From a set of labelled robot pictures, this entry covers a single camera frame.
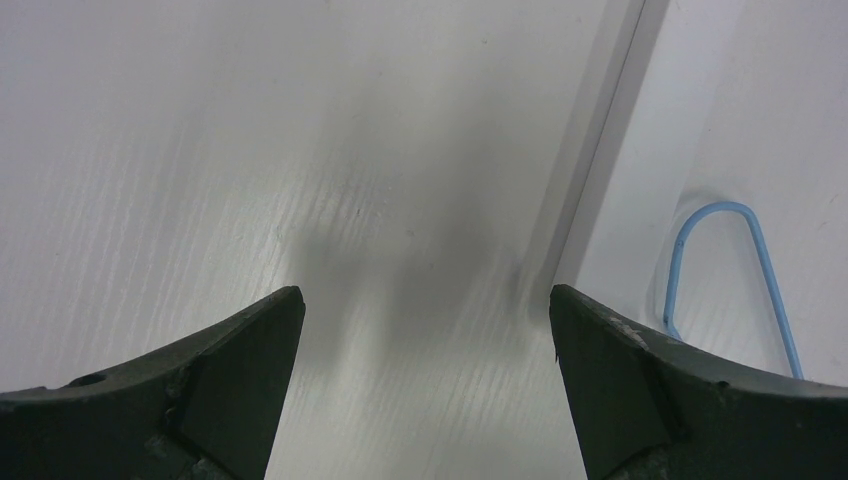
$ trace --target white laminate surface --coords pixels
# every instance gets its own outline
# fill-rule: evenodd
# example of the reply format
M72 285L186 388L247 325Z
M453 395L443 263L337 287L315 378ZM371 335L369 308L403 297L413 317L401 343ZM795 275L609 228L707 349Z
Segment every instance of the white laminate surface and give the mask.
M297 284L268 478L583 477L516 279L622 10L2 3L0 390Z

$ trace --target scratch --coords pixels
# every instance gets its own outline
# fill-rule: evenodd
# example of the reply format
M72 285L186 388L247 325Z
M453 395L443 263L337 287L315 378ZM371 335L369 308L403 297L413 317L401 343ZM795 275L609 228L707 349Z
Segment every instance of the scratch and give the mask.
M609 320L610 320L610 322L613 323L613 325L615 325L618 328L618 330L621 333L626 335L627 338L636 342L636 344L639 345L640 347L642 347L643 349L645 349L645 350L648 349L648 344L645 343L644 340L642 340L642 337L639 336L639 332L637 332L636 330L633 330L633 328L631 328L629 325L625 325L624 322L622 322L621 320L619 320L618 318L616 318L614 316L610 316Z

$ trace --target blue wire loop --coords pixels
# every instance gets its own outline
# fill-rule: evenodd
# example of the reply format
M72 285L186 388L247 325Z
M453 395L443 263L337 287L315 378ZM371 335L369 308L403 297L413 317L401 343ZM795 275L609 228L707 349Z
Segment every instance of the blue wire loop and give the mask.
M763 231L760 228L760 222L757 221L757 216L753 210L741 203L736 202L717 202L702 207L692 214L683 227L680 228L680 233L677 234L677 240L674 242L674 252L671 255L671 269L668 273L668 288L665 294L665 308L663 310L663 325L666 331L672 337L683 340L680 333L674 326L674 305L677 301L677 285L680 282L680 267L683 263L683 247L686 245L686 239L692 233L692 229L704 217L715 212L736 212L748 222L748 228L751 230L751 237L754 240L754 246L757 248L757 256L760 259L760 267L763 270L763 277L766 280L769 297L771 297L771 305L774 308L774 314L777 318L777 326L780 328L780 336L783 339L783 348L786 350L786 357L789 359L789 367L792 369L792 376L797 379L803 379L804 374L801 372L801 361L798 359L798 351L795 350L795 341L792 339L792 330L789 328L789 319L786 317L786 309L783 307L783 299L780 296L780 289L777 286L777 277L774 274L774 267L771 264L771 258L766 248L766 241L763 237Z

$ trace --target white surface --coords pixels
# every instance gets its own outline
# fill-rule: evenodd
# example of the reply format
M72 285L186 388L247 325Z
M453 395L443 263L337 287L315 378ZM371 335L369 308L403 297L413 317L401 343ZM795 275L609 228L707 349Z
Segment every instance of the white surface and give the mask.
M626 10L3 2L0 389L299 284L269 478L582 477L553 345L512 294Z
M616 113L616 93L610 118L625 123L624 140L605 155L608 123L560 279L660 328L683 221L740 201L763 226L805 375L848 385L847 23L837 0L672 1L631 118ZM741 217L695 229L675 318L689 343L789 375Z
M837 385L848 385L846 24L842 1L747 2L677 216L716 199L754 209L804 374ZM789 375L768 302L744 220L704 220L686 247L681 335Z
M557 283L639 317L741 6L646 2Z

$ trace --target dark gray plier jaw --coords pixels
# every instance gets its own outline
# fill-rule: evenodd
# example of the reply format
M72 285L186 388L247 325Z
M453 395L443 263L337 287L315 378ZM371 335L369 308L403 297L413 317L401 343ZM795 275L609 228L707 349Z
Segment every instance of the dark gray plier jaw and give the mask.
M716 357L564 285L550 319L590 480L848 478L848 389Z
M283 288L66 387L0 394L0 478L263 478L304 313Z

